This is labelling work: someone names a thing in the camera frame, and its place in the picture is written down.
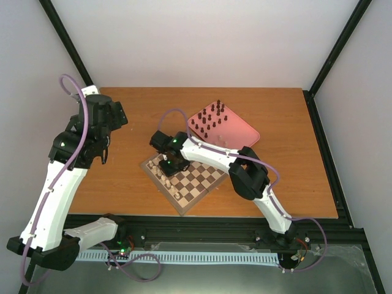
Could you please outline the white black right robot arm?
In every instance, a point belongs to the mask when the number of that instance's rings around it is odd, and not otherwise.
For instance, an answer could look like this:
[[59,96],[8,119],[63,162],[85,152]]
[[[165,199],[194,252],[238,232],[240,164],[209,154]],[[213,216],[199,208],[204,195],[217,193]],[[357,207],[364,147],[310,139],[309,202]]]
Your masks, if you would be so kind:
[[276,234],[277,246],[288,249],[295,241],[295,225],[273,192],[266,164],[250,147],[223,148],[185,132],[172,137],[159,130],[152,135],[149,144],[164,156],[159,168],[166,176],[186,171],[191,162],[206,164],[228,174],[234,191],[254,202],[262,212],[270,230]]

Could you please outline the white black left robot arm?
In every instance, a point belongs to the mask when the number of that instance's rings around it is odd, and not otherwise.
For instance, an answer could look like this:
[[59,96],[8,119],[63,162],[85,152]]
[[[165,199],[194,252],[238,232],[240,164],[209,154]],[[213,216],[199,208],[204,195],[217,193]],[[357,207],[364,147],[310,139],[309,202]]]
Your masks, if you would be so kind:
[[21,235],[12,237],[8,250],[31,258],[42,268],[64,271],[80,252],[101,242],[122,246],[127,240],[124,221],[105,214],[81,227],[65,229],[64,224],[75,193],[95,158],[106,163],[110,135],[127,124],[120,102],[102,94],[90,94],[80,104],[53,141],[47,178],[31,220]]

